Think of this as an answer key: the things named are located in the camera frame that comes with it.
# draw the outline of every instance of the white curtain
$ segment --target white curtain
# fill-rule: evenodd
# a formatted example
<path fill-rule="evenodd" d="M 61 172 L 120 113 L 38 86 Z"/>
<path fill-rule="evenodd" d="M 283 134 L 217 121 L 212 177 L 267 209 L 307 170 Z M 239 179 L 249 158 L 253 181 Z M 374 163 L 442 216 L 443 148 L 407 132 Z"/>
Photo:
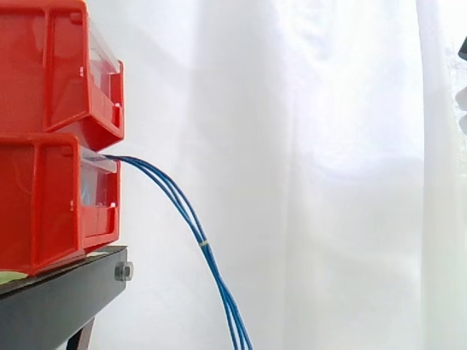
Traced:
<path fill-rule="evenodd" d="M 126 64 L 112 152 L 188 194 L 255 349 L 467 349 L 463 148 L 434 0 L 88 2 Z M 231 349 L 190 231 L 130 168 L 121 243 L 135 277 L 92 349 Z"/>

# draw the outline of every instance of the dark object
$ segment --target dark object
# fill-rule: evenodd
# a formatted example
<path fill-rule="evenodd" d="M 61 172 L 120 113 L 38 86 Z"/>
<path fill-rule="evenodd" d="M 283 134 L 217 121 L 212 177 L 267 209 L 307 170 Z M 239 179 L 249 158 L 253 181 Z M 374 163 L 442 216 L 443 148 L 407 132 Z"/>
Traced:
<path fill-rule="evenodd" d="M 69 346 L 81 345 L 85 325 L 126 287 L 115 278 L 116 267 L 126 263 L 126 247 L 106 246 L 98 253 L 0 286 L 0 349 L 52 350 L 70 338 Z"/>
<path fill-rule="evenodd" d="M 90 320 L 83 328 L 78 330 L 78 333 L 73 335 L 68 341 L 66 350 L 88 350 L 93 325 L 94 319 Z"/>
<path fill-rule="evenodd" d="M 464 43 L 459 50 L 459 57 L 467 61 L 467 38 L 464 40 Z"/>

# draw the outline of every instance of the red storage bin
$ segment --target red storage bin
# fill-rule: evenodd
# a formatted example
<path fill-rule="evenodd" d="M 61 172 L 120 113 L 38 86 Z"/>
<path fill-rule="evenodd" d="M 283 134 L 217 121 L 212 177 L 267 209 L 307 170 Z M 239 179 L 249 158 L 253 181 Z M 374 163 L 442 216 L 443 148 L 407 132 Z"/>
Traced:
<path fill-rule="evenodd" d="M 38 133 L 0 135 L 0 164 L 0 271 L 35 275 L 118 239 L 118 163 Z"/>
<path fill-rule="evenodd" d="M 80 0 L 0 0 L 0 131 L 123 139 L 123 64 Z"/>

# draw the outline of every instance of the metal nut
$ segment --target metal nut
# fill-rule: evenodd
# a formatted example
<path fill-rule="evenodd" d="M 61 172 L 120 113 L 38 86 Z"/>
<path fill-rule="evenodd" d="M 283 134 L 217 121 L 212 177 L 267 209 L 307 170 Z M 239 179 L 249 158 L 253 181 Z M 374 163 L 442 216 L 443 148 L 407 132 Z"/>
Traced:
<path fill-rule="evenodd" d="M 117 281 L 131 281 L 133 278 L 133 263 L 120 261 L 115 266 L 115 279 Z"/>

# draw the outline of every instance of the blue wire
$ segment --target blue wire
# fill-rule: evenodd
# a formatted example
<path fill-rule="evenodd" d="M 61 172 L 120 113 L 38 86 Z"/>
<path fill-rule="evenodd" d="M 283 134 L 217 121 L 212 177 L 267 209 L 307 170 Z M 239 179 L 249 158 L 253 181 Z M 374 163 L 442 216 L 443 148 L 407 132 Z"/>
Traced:
<path fill-rule="evenodd" d="M 117 156 L 108 156 L 108 158 L 114 159 L 114 160 L 121 160 L 121 161 L 123 161 L 125 163 L 131 164 L 131 165 L 135 166 L 136 168 L 138 168 L 140 171 L 144 172 L 147 176 L 149 176 L 154 181 L 154 183 L 156 183 L 162 189 L 162 191 L 164 191 L 164 193 L 167 195 L 167 197 L 171 200 L 171 202 L 178 209 L 180 214 L 183 216 L 183 218 L 185 219 L 185 221 L 188 223 L 191 230 L 193 231 L 193 234 L 195 235 L 197 242 L 200 244 L 200 243 L 202 243 L 202 242 L 204 242 L 206 240 L 206 236 L 204 234 L 203 228 L 201 226 L 201 223 L 199 222 L 198 217 L 196 216 L 196 213 L 195 213 L 193 207 L 191 206 L 190 202 L 186 198 L 185 194 L 181 191 L 181 189 L 174 182 L 174 180 L 172 180 L 167 174 L 165 174 L 162 170 L 156 168 L 152 164 L 150 164 L 148 162 L 145 162 L 143 160 L 140 160 L 138 158 L 134 158 L 134 157 L 117 157 Z M 156 179 L 148 170 L 152 171 L 155 175 L 157 175 L 169 189 L 167 190 L 165 188 L 165 186 L 158 179 Z M 194 220 L 196 222 L 197 227 L 194 227 L 194 224 L 191 222 L 188 213 L 186 212 L 182 202 L 178 198 L 177 192 L 182 196 L 183 200 L 186 202 L 188 208 L 190 209 L 190 213 L 191 213 L 191 215 L 193 216 L 193 218 L 194 218 Z M 236 337 L 234 335 L 234 331 L 233 331 L 232 324 L 231 324 L 231 316 L 233 316 L 233 318 L 234 318 L 235 325 L 236 325 L 236 328 L 237 328 L 237 332 L 239 333 L 239 340 L 240 340 L 240 344 L 241 344 L 242 349 L 244 349 L 244 339 L 247 342 L 248 349 L 252 349 L 252 344 L 251 344 L 250 339 L 249 339 L 249 337 L 247 335 L 247 332 L 246 332 L 242 317 L 239 314 L 239 309 L 238 309 L 238 307 L 237 307 L 237 305 L 235 303 L 235 300 L 233 299 L 230 291 L 228 291 L 227 286 L 225 285 L 224 281 L 220 277 L 220 272 L 219 272 L 219 269 L 218 269 L 217 264 L 215 262 L 214 256 L 212 254 L 212 250 L 209 247 L 209 244 L 202 246 L 201 250 L 202 250 L 202 252 L 203 252 L 203 254 L 204 254 L 204 256 L 205 256 L 205 258 L 206 258 L 206 260 L 208 262 L 208 266 L 209 266 L 209 268 L 210 268 L 210 270 L 211 270 L 211 272 L 212 272 L 212 274 L 213 274 L 213 276 L 215 278 L 217 287 L 218 287 L 218 289 L 220 291 L 220 294 L 221 294 L 221 298 L 222 298 L 222 301 L 223 301 L 225 313 L 226 313 L 226 316 L 227 316 L 229 331 L 231 333 L 233 347 L 236 350 L 238 349 L 238 346 L 237 346 L 237 343 L 236 343 Z"/>
<path fill-rule="evenodd" d="M 188 215 L 186 214 L 186 211 L 185 209 L 183 208 L 183 205 L 180 203 L 180 200 L 179 198 L 177 197 L 177 194 L 173 192 L 173 189 L 169 187 L 169 189 L 171 190 L 171 192 L 174 194 L 174 198 L 170 195 L 170 193 L 167 191 L 167 189 L 162 185 L 162 183 L 160 183 L 151 173 L 149 173 L 149 171 L 147 171 L 145 168 L 141 167 L 138 163 L 132 161 L 132 160 L 129 160 L 129 159 L 125 159 L 124 157 L 114 157 L 114 156 L 109 156 L 108 158 L 112 158 L 112 159 L 120 159 L 122 160 L 123 162 L 126 162 L 128 164 L 131 164 L 133 166 L 135 166 L 136 168 L 138 168 L 140 171 L 144 172 L 146 175 L 148 175 L 161 189 L 162 191 L 165 192 L 165 194 L 169 197 L 169 199 L 172 201 L 172 203 L 177 207 L 177 209 L 180 211 L 180 214 L 185 218 L 185 221 L 187 221 L 187 223 L 189 224 L 189 226 L 191 227 L 193 233 L 195 233 L 195 236 L 196 236 L 196 240 L 198 241 L 198 243 L 200 244 L 202 241 L 199 241 L 199 238 L 197 236 L 197 232 L 196 232 L 196 229 L 194 228 L 193 226 L 193 223 L 189 220 L 188 218 Z M 238 349 L 238 346 L 236 344 L 236 338 L 235 338 L 235 334 L 234 334 L 234 329 L 232 327 L 232 322 L 231 322 L 231 318 L 230 318 L 230 315 L 231 314 L 234 314 L 233 311 L 231 310 L 231 303 L 229 302 L 229 297 L 227 297 L 225 295 L 225 288 L 224 286 L 219 282 L 219 279 L 218 277 L 215 275 L 215 281 L 216 281 L 216 284 L 219 288 L 219 291 L 220 291 L 220 294 L 221 294 L 221 298 L 222 298 L 222 302 L 223 302 L 223 305 L 224 305 L 224 309 L 225 309 L 225 314 L 227 316 L 227 322 L 228 322 L 228 326 L 229 326 L 229 331 L 231 332 L 231 337 L 232 337 L 232 342 L 233 342 L 233 347 L 237 350 Z"/>
<path fill-rule="evenodd" d="M 165 174 L 162 170 L 160 170 L 159 168 L 153 166 L 152 164 L 144 161 L 144 160 L 140 160 L 139 158 L 135 158 L 135 157 L 121 157 L 121 158 L 125 158 L 126 160 L 131 160 L 131 161 L 134 161 L 136 163 L 138 163 L 139 165 L 141 166 L 144 166 L 144 167 L 147 167 L 148 169 L 150 169 L 152 172 L 154 172 L 155 174 L 159 175 L 160 178 L 162 178 L 162 180 L 164 181 L 164 183 L 167 184 L 167 186 L 170 188 L 170 190 L 172 191 L 172 193 L 174 193 L 174 191 L 172 190 L 171 186 L 169 185 L 169 183 L 174 186 L 178 193 L 182 196 L 183 200 L 186 202 L 186 204 L 188 205 L 188 208 L 190 209 L 190 213 L 192 214 L 197 226 L 198 226 L 198 229 L 200 230 L 201 232 L 201 235 L 204 239 L 204 241 L 206 240 L 206 236 L 204 235 L 204 232 L 203 232 L 203 228 L 201 226 L 201 223 L 199 222 L 198 220 L 198 217 L 196 216 L 196 213 L 193 209 L 193 207 L 191 206 L 190 204 L 190 201 L 186 198 L 185 194 L 183 193 L 183 191 L 181 191 L 181 189 L 177 186 L 177 184 L 175 183 L 174 180 L 172 180 L 170 178 L 169 175 Z M 216 271 L 213 271 L 213 273 L 216 273 L 218 275 L 220 275 L 219 273 L 219 270 L 217 268 L 217 263 L 215 262 L 215 259 L 214 259 L 214 256 L 211 252 L 211 250 L 209 249 L 208 251 L 208 255 L 210 256 L 210 259 L 213 260 L 213 265 L 216 267 Z M 227 295 L 228 297 L 228 303 L 231 304 L 231 307 L 233 310 L 235 310 L 235 312 L 233 312 L 233 317 L 236 321 L 236 327 L 237 327 L 237 331 L 239 332 L 239 337 L 242 341 L 242 348 L 243 348 L 243 338 L 246 340 L 247 342 L 247 345 L 249 347 L 249 349 L 252 349 L 252 344 L 250 342 L 250 339 L 248 337 L 248 334 L 247 334 L 247 331 L 245 329 L 245 326 L 244 326 L 244 322 L 242 320 L 242 318 L 240 317 L 239 315 L 239 309 L 238 309 L 238 306 L 237 304 L 235 303 L 235 300 L 234 298 L 232 297 L 230 291 L 228 290 L 227 286 L 225 285 L 225 283 L 223 282 L 222 278 L 220 278 L 220 283 L 222 284 L 223 286 L 223 289 L 225 290 L 225 294 Z"/>

